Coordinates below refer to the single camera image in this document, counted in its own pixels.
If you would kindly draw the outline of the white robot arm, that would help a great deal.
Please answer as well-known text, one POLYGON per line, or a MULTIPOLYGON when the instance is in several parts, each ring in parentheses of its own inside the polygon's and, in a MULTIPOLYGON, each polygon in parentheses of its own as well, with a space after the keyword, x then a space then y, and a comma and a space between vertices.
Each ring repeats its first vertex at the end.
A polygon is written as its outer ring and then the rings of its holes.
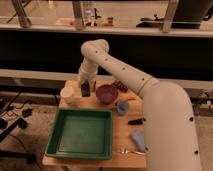
POLYGON ((143 100, 147 171, 202 171, 194 112, 181 86, 112 57, 104 39, 84 42, 81 53, 82 81, 103 68, 143 100))

